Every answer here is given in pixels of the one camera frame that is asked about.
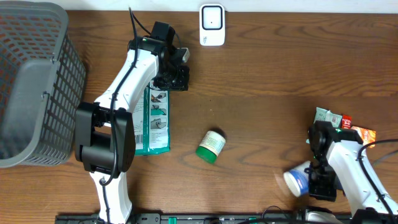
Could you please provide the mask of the green wipes large package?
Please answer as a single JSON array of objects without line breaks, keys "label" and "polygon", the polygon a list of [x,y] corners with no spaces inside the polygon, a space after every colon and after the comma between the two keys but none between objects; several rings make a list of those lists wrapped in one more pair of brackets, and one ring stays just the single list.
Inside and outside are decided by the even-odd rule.
[{"label": "green wipes large package", "polygon": [[150,82],[133,112],[137,156],[170,151],[169,92]]}]

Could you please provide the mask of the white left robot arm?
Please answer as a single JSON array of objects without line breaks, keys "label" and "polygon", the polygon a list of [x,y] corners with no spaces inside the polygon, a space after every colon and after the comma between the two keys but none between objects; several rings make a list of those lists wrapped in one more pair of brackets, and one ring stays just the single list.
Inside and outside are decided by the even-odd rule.
[{"label": "white left robot arm", "polygon": [[132,212],[126,173],[136,153],[133,112],[140,97],[150,83],[158,90],[186,91],[189,55],[170,40],[138,37],[108,89],[78,106],[75,157],[96,185],[102,222],[127,223]]}]

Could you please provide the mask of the green lid jar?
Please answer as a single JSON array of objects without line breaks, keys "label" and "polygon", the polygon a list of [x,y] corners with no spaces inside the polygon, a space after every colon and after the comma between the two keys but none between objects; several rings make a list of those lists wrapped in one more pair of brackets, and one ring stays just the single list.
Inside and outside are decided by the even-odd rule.
[{"label": "green lid jar", "polygon": [[216,131],[208,131],[196,149],[196,155],[209,164],[214,164],[226,144],[226,139]]}]

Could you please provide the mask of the red snack stick packet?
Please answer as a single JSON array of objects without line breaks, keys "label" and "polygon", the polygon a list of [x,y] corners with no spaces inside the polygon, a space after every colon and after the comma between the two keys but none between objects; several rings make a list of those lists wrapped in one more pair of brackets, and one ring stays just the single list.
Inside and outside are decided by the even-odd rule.
[{"label": "red snack stick packet", "polygon": [[341,128],[350,129],[352,127],[352,117],[346,114],[342,115]]}]

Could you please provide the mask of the light green wipes pack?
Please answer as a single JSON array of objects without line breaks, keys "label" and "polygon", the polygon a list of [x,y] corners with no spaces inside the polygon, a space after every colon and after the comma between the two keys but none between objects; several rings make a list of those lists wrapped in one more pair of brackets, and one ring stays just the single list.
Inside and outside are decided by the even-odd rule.
[{"label": "light green wipes pack", "polygon": [[316,121],[327,121],[330,122],[334,128],[339,128],[342,119],[342,115],[334,114],[330,110],[317,107],[313,122],[315,123]]}]

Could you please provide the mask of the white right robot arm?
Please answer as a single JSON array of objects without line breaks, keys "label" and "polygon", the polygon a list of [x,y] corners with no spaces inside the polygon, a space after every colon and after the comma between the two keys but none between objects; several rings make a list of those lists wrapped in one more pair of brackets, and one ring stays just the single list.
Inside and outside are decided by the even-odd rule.
[{"label": "white right robot arm", "polygon": [[366,155],[369,146],[393,139],[364,145],[357,131],[316,121],[308,129],[308,140],[316,160],[305,169],[310,197],[334,202],[337,189],[341,189],[351,209],[351,223],[397,223],[397,202]]}]

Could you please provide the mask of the orange small snack packet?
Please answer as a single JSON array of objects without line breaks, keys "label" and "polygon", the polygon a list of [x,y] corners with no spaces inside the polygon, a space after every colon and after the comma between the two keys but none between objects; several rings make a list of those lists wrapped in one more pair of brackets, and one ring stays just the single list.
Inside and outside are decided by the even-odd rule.
[{"label": "orange small snack packet", "polygon": [[358,126],[352,126],[351,129],[358,132],[363,140],[363,145],[367,145],[376,141],[376,132],[374,130],[361,128]]}]

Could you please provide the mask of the white blue round tub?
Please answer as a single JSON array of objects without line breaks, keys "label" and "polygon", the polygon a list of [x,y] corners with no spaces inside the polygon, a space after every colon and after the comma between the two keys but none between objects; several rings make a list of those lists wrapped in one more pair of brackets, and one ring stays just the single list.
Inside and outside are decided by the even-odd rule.
[{"label": "white blue round tub", "polygon": [[310,161],[304,163],[284,172],[283,177],[289,190],[296,197],[301,197],[308,194],[309,190],[309,178],[305,172],[306,168],[310,167]]}]

